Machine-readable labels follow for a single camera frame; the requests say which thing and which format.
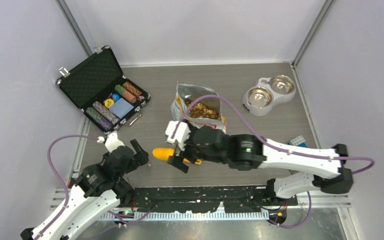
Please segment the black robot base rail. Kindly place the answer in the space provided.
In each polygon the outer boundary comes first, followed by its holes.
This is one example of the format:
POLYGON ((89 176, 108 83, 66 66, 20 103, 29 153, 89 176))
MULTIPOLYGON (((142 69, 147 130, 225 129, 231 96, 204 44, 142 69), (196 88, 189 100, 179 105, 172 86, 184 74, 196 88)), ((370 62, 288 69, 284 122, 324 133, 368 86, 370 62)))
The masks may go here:
POLYGON ((227 213, 253 213, 260 207, 279 210, 284 205, 297 206, 298 200, 270 197, 259 185, 190 186, 190 187, 137 187, 120 207, 136 208, 154 213, 214 213, 224 207, 227 213))

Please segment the cat food bag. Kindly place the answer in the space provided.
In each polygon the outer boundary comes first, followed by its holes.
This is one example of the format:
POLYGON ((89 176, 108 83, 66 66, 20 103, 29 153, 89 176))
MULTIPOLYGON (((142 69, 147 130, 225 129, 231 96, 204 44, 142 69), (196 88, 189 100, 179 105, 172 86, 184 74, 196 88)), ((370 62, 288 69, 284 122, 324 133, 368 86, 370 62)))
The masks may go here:
MULTIPOLYGON (((173 120, 178 121, 180 116, 188 110, 190 104, 197 98, 216 94, 209 87, 178 83, 176 85, 175 99, 170 107, 173 120)), ((213 129, 222 130, 224 133, 227 130, 226 119, 222 116, 221 101, 218 98, 200 100, 188 110, 185 119, 196 128, 209 126, 213 129)))

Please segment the yellow plastic scoop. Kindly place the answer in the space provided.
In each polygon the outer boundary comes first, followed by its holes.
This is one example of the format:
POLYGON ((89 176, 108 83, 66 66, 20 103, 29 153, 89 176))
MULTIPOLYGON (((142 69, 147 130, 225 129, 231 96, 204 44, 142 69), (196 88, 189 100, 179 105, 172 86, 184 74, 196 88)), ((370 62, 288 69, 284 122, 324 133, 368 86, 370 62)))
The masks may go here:
MULTIPOLYGON (((173 148, 157 147, 152 150, 152 155, 158 160, 167 162, 169 157, 174 155, 174 152, 175 150, 173 148)), ((183 159, 183 163, 192 164, 192 162, 186 158, 183 159)), ((202 160, 197 159, 193 164, 201 165, 202 160)))

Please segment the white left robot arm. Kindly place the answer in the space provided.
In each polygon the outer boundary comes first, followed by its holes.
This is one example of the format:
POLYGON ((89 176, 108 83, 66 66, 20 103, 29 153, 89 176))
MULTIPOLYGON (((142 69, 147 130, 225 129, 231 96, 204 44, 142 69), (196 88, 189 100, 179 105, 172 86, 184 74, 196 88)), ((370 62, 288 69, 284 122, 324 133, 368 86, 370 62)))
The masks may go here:
POLYGON ((115 207, 128 207, 133 187, 124 175, 149 162, 149 154, 136 139, 131 147, 113 141, 99 163, 89 165, 76 178, 69 194, 37 227, 24 229, 23 240, 75 240, 82 231, 115 207))

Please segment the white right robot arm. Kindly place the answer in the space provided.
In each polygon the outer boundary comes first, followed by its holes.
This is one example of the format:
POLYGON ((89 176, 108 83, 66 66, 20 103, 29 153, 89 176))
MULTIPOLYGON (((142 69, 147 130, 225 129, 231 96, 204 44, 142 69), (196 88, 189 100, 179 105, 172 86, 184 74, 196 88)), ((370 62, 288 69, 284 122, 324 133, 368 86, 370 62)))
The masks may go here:
POLYGON ((209 126, 191 130, 187 123, 179 121, 170 121, 165 135, 166 142, 175 145, 168 163, 183 173, 189 170, 184 159, 228 165, 238 171, 268 168, 295 171, 288 177, 267 181, 265 198, 271 205, 315 190, 346 194, 354 184, 352 171, 338 159, 345 156, 345 145, 339 149, 302 148, 251 134, 228 135, 209 126))

